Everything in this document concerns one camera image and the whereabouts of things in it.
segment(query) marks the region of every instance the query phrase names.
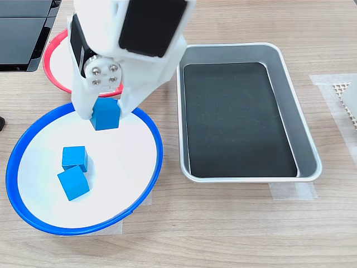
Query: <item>black device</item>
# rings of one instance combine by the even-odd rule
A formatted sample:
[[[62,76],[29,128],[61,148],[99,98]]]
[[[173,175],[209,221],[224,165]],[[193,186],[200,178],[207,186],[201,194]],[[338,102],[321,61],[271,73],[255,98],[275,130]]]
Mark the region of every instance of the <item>black device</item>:
[[[0,131],[2,131],[2,128],[5,126],[5,119],[0,116]]]
[[[0,0],[0,71],[35,71],[61,0]]]

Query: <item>tape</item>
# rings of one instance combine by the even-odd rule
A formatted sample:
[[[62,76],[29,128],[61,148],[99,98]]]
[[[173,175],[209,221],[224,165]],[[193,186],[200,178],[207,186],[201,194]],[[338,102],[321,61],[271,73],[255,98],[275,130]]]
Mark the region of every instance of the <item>tape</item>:
[[[313,183],[269,183],[274,200],[313,200],[317,193]]]
[[[150,192],[145,200],[140,204],[142,205],[151,205],[152,204],[152,192]],[[123,233],[123,221],[117,222],[105,229],[93,232],[82,234],[81,236],[111,236],[111,235],[121,235]]]
[[[348,114],[348,109],[345,109],[338,92],[335,90],[335,85],[349,84],[352,80],[357,79],[357,74],[310,75],[310,79],[314,85],[319,87],[350,155],[357,165],[357,131],[353,119]]]

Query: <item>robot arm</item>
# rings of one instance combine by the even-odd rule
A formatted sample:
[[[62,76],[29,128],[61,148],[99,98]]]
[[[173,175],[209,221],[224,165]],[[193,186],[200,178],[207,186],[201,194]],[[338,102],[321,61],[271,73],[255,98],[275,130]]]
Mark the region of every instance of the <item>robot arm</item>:
[[[68,20],[72,102],[90,119],[99,93],[123,84],[120,117],[169,81],[185,50],[195,0],[75,0]]]

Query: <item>blue cube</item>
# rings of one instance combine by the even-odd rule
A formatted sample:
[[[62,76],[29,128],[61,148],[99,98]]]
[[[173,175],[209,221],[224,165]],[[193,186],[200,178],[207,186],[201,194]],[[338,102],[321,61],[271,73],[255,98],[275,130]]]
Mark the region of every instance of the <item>blue cube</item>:
[[[82,169],[72,167],[57,175],[69,201],[89,192],[89,186]]]
[[[64,147],[62,167],[64,170],[79,166],[83,172],[88,170],[88,154],[84,146]]]
[[[98,98],[90,120],[95,130],[109,130],[119,127],[120,107],[113,98]]]

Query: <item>black mat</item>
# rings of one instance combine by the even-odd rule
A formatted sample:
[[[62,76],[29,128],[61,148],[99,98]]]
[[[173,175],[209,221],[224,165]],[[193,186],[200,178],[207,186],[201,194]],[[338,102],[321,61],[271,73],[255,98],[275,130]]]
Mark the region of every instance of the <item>black mat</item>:
[[[184,78],[192,175],[296,176],[262,64],[188,65]]]

